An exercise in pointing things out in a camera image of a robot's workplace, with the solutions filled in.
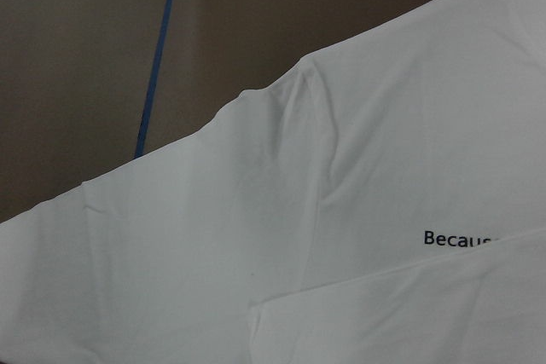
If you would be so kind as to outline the white long-sleeve printed shirt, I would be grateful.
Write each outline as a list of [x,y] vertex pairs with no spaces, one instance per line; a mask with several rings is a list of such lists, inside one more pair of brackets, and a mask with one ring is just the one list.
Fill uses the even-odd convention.
[[6,363],[542,363],[545,0],[433,0],[1,225]]

